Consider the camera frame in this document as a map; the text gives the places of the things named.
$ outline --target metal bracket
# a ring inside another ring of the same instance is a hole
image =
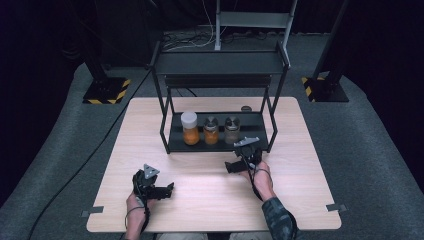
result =
[[[92,214],[92,213],[103,213],[103,206],[100,206],[100,207],[92,207],[92,208],[90,208],[90,210],[86,210],[86,211],[82,211],[81,212],[81,216],[80,217],[83,217],[83,218],[87,218],[87,217],[89,217],[90,216],[90,214]]]
[[[326,207],[327,207],[327,211],[329,211],[329,212],[336,211],[337,210],[340,213],[340,212],[344,212],[344,211],[349,210],[346,207],[346,205],[344,205],[344,204],[336,204],[336,203],[334,203],[334,204],[328,204]]]
[[[245,146],[254,142],[258,142],[258,141],[259,141],[258,137],[255,137],[255,138],[245,137],[243,140],[234,143],[234,147],[242,147],[242,146]]]
[[[144,178],[149,179],[158,175],[160,171],[154,167],[144,164]]]

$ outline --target table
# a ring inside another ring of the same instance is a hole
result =
[[[176,111],[236,111],[244,105],[257,110],[261,97],[174,98]],[[272,126],[264,111],[267,133]],[[337,211],[297,100],[280,98],[275,118],[279,133],[263,160],[270,168],[274,190],[296,217],[302,230],[338,229]],[[167,154],[159,136],[162,120],[157,98],[132,99],[116,139],[94,207],[102,213],[89,216],[90,232],[124,232],[125,200],[132,176],[146,163],[160,170],[157,187],[175,183],[170,199],[152,209],[146,232],[243,232],[268,230],[262,202],[250,183],[228,174],[224,162],[239,159],[232,152],[178,152]]]

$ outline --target small bottle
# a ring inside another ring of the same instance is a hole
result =
[[[225,120],[225,143],[232,144],[239,141],[240,119],[228,117]]]
[[[203,125],[206,144],[215,144],[219,138],[218,119],[213,116],[207,117]]]
[[[181,114],[181,124],[183,125],[183,139],[187,145],[194,145],[199,141],[199,130],[197,129],[197,114],[194,112],[184,112]]]

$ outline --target hazard stripe tape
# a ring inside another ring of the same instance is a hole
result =
[[[322,77],[318,77],[317,80],[325,80],[325,79]],[[306,78],[306,77],[302,78],[302,83],[303,83],[303,87],[305,88],[306,96],[308,97],[310,102],[316,102],[313,90],[311,88],[311,81],[312,80],[310,78]]]
[[[131,80],[127,79],[122,84],[122,89],[119,92],[116,99],[84,99],[83,103],[89,103],[89,104],[117,104],[122,101],[122,99],[125,96],[125,93],[127,92],[128,86],[130,85]]]

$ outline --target jar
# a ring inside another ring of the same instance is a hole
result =
[[[207,117],[203,124],[203,133],[205,135],[206,144],[217,143],[219,138],[218,119],[213,116]]]
[[[195,112],[183,112],[181,114],[183,125],[183,139],[187,145],[194,145],[199,141],[199,129],[197,128],[197,114]]]
[[[225,143],[232,144],[239,141],[240,119],[228,117],[225,119]]]

